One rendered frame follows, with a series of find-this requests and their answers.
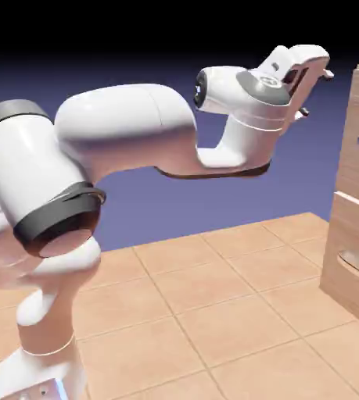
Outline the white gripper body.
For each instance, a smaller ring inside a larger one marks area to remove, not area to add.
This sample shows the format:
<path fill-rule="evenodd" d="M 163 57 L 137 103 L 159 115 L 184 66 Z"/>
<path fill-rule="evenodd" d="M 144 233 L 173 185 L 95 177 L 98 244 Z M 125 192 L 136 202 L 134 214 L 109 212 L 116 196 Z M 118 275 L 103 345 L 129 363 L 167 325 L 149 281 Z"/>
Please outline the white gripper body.
<path fill-rule="evenodd" d="M 285 49 L 287 70 L 283 72 L 282 87 L 287 93 L 288 109 L 286 111 L 281 135 L 296 122 L 295 113 L 304 107 L 316 83 L 322 78 L 330 57 L 319 45 L 294 45 Z"/>

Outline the light wood cabinet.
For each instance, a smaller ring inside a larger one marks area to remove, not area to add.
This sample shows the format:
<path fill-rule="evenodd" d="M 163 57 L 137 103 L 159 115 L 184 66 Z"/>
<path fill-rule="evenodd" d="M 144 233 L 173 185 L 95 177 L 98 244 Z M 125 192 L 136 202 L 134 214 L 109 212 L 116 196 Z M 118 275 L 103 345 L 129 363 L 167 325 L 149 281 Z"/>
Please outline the light wood cabinet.
<path fill-rule="evenodd" d="M 359 65 L 350 86 L 320 287 L 359 319 Z"/>

